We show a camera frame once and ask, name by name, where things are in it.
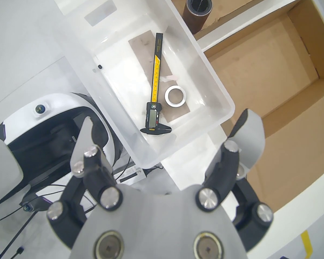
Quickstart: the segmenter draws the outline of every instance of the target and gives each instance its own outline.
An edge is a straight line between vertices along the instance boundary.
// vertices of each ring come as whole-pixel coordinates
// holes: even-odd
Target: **clear plastic bin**
[[[146,135],[151,87],[129,40],[163,33],[162,51],[190,112],[167,122],[163,135]],[[134,162],[150,168],[215,128],[234,103],[170,0],[88,0],[66,17],[56,36],[80,80]]]

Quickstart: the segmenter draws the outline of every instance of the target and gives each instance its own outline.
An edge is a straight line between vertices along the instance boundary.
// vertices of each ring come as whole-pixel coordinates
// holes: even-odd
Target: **metal gripper plate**
[[[200,185],[172,195],[149,195],[126,185],[122,205],[113,212],[97,206],[84,224],[70,259],[94,258],[94,245],[106,231],[118,232],[124,241],[123,259],[192,259],[194,241],[201,232],[215,234],[223,259],[247,258],[236,229],[224,209],[201,211],[195,203]]]

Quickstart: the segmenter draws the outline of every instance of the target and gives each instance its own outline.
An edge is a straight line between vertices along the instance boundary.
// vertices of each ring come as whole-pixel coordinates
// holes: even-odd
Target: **metal bolt head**
[[[194,255],[197,259],[221,259],[223,255],[220,240],[210,232],[203,232],[194,242]]]
[[[203,208],[211,211],[218,206],[218,197],[210,188],[203,188],[199,191],[198,199]]]
[[[227,150],[229,150],[230,152],[238,152],[239,151],[239,147],[238,147],[238,145],[236,144],[235,141],[227,139],[225,141],[224,145],[225,145],[225,148]]]
[[[92,146],[88,151],[84,152],[84,156],[87,158],[94,157],[98,152],[98,148],[96,146]]]
[[[239,164],[238,172],[236,174],[236,179],[241,180],[246,176],[245,169]]]
[[[57,220],[63,212],[62,202],[53,202],[47,211],[47,217],[50,220]]]
[[[264,222],[271,222],[274,214],[269,206],[266,204],[260,204],[257,208],[258,217]]]
[[[95,244],[96,259],[119,259],[122,257],[124,242],[116,231],[101,235]]]
[[[115,187],[109,187],[105,189],[100,197],[100,204],[105,209],[111,209],[115,207],[120,199],[120,192]]]
[[[29,205],[25,205],[25,206],[23,206],[23,211],[26,211],[26,212],[32,212],[33,209],[32,209],[31,206],[29,206]]]
[[[81,178],[84,175],[84,162],[78,161],[74,164],[71,164],[71,171],[74,176]]]

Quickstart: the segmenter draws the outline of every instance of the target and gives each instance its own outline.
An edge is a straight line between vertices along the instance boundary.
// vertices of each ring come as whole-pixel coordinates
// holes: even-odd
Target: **cylindrical container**
[[[186,0],[183,20],[193,35],[202,29],[211,10],[211,0]]]

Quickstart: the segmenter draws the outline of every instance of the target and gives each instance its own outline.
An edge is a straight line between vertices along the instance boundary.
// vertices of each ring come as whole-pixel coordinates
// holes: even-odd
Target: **camera lens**
[[[38,114],[42,114],[46,111],[46,107],[44,105],[37,105],[35,110]]]

